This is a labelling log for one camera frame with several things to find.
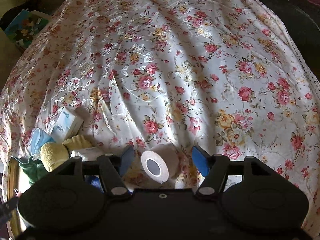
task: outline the gold frame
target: gold frame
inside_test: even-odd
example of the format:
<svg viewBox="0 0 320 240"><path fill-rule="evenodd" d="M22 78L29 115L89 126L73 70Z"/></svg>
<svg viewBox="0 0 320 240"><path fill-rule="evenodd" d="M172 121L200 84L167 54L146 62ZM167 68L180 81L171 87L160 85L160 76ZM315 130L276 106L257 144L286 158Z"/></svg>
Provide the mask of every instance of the gold frame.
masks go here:
<svg viewBox="0 0 320 240"><path fill-rule="evenodd" d="M14 189L18 188L19 184L19 162L11 157L8 163L8 183L7 183L7 198L11 199L15 196ZM18 211L12 211L12 218L9 220L9 225L12 234L15 238L21 234L21 225Z"/></svg>

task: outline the floral fabric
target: floral fabric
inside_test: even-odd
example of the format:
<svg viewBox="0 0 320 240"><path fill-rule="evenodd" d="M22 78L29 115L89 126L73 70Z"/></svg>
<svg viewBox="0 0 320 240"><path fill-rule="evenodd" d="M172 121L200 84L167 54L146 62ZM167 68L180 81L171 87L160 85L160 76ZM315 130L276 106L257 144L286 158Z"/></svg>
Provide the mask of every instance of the floral fabric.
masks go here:
<svg viewBox="0 0 320 240"><path fill-rule="evenodd" d="M257 0L66 0L1 93L1 159L28 156L32 130L50 132L69 106L97 147L135 147L124 179L140 187L198 185L193 145L231 160L259 158L308 196L303 228L315 236L317 81L295 48ZM140 164L159 143L173 144L180 160L162 185Z"/></svg>

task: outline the blue object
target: blue object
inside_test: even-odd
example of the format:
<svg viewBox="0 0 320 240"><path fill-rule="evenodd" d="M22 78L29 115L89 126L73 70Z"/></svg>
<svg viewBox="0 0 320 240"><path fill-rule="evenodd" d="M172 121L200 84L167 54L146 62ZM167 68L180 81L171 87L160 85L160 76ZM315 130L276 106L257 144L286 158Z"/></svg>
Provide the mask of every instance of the blue object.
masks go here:
<svg viewBox="0 0 320 240"><path fill-rule="evenodd" d="M84 181L89 183L90 185L98 188L103 193L103 189L102 189L102 186L101 186L101 183L100 183L100 180L98 177L93 176L93 175L88 175L85 177Z"/></svg>
<svg viewBox="0 0 320 240"><path fill-rule="evenodd" d="M206 177L209 174L210 168L208 159L201 153L200 149L197 146L194 146L192 149L192 160L194 165L198 168L199 172L203 177Z"/></svg>
<svg viewBox="0 0 320 240"><path fill-rule="evenodd" d="M33 131L30 142L31 155L37 155L41 147L47 142L55 142L55 140L41 128L36 128Z"/></svg>
<svg viewBox="0 0 320 240"><path fill-rule="evenodd" d="M121 165L119 167L119 175L123 176L128 168L131 166L131 163L134 159L134 149L132 146L128 145L124 150L124 153L121 155Z"/></svg>

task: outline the blue gripper pad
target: blue gripper pad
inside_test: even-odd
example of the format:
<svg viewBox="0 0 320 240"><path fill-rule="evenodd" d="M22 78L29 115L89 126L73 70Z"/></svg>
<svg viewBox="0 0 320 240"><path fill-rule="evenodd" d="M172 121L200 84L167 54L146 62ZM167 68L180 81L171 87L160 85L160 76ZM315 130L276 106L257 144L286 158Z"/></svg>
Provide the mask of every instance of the blue gripper pad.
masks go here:
<svg viewBox="0 0 320 240"><path fill-rule="evenodd" d="M203 177L206 177L209 174L210 168L208 165L207 158L196 148L192 149L192 160L194 165L197 167L199 172Z"/></svg>
<svg viewBox="0 0 320 240"><path fill-rule="evenodd" d="M119 175L123 176L128 168L131 166L131 163L134 159L134 149L132 146L128 146L124 149L123 154L121 155L121 165L119 167Z"/></svg>

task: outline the roll of tape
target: roll of tape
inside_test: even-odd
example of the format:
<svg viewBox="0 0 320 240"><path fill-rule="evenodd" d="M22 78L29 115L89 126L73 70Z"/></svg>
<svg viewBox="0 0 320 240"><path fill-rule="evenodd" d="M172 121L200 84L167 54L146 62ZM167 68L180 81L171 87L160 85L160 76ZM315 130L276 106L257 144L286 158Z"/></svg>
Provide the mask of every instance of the roll of tape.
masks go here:
<svg viewBox="0 0 320 240"><path fill-rule="evenodd" d="M162 183L176 173L179 159L173 147L159 144L142 154L141 164L150 178Z"/></svg>

